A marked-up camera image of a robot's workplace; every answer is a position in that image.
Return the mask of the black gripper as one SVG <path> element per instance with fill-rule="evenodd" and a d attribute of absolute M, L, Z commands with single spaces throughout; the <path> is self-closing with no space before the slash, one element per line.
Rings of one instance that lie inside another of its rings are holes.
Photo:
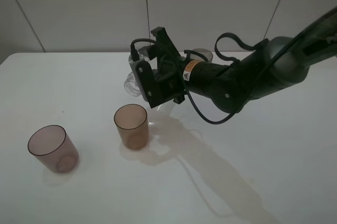
<path fill-rule="evenodd" d="M 186 88 L 182 83 L 182 62 L 185 61 L 169 38 L 164 27 L 151 30 L 155 40 L 166 49 L 151 45 L 151 59 L 157 59 L 157 73 L 155 79 L 158 83 L 160 100 L 173 100 L 176 104 L 185 101 Z"/>

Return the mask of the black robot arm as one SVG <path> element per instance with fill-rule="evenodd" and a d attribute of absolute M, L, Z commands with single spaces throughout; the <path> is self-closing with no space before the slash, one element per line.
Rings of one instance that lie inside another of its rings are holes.
<path fill-rule="evenodd" d="M 150 93 L 156 107 L 175 98 L 184 100 L 188 91 L 207 97 L 223 112 L 238 113 L 246 103 L 286 89 L 306 78 L 310 66 L 336 55 L 336 9 L 332 9 L 296 37 L 263 40 L 254 52 L 230 65 L 201 60 L 175 61 L 164 55 L 156 79 L 172 76 Z"/>

